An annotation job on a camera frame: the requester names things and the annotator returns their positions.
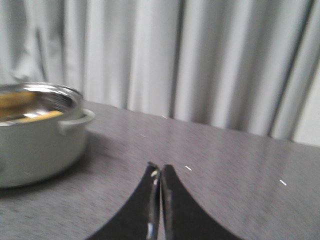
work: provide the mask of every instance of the pot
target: pot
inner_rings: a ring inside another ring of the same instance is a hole
[[[82,95],[64,85],[0,86],[0,188],[44,180],[72,165],[94,117],[83,109]]]

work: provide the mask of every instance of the table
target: table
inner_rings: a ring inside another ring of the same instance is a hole
[[[320,148],[85,106],[96,119],[76,164],[41,183],[0,190],[1,240],[85,239],[125,203],[149,161],[172,164],[195,200],[243,239],[320,239]]]

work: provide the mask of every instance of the black object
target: black object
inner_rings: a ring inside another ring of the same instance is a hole
[[[149,162],[130,198],[87,240],[156,240],[159,225],[159,168]]]
[[[161,189],[166,240],[240,240],[198,205],[172,165],[161,171]]]

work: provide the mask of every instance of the curtain fold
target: curtain fold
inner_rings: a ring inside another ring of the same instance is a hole
[[[2,0],[0,84],[294,140],[319,16],[320,0]]]

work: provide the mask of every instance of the table surface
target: table surface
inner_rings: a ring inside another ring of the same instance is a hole
[[[320,239],[320,148],[85,106],[96,119],[76,164],[44,182],[0,190],[1,240],[84,240],[125,203],[149,161],[172,164],[195,200],[243,239]],[[158,239],[165,239],[162,221]]]

